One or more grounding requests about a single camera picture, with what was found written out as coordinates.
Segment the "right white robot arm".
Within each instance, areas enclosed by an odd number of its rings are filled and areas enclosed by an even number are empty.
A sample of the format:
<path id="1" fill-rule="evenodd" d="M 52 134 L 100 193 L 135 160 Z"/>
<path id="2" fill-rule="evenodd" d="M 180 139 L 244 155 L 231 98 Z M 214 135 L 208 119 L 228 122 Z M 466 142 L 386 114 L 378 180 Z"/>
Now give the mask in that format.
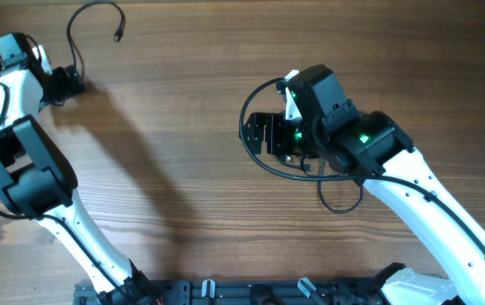
<path id="1" fill-rule="evenodd" d="M 336 74 L 318 64 L 270 84 L 279 113 L 239 116 L 238 134 L 253 161 L 316 158 L 332 173 L 298 180 L 321 185 L 353 181 L 393 210 L 438 261 L 444 277 L 392 263 L 374 279 L 366 300 L 378 304 L 485 304 L 485 230 L 443 186 L 412 139 L 386 114 L 359 111 Z"/>

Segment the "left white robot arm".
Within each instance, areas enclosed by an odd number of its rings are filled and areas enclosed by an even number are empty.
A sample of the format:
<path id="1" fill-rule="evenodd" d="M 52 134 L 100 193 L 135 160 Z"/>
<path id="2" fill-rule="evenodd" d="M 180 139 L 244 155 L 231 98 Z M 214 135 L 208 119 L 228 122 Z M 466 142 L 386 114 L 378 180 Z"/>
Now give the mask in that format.
<path id="1" fill-rule="evenodd" d="M 161 292 L 119 252 L 81 202 L 68 159 L 37 121 L 48 105 L 83 93 L 76 67 L 51 68 L 21 32 L 0 37 L 0 201 L 6 219 L 35 220 L 85 270 L 100 304 L 162 304 Z"/>

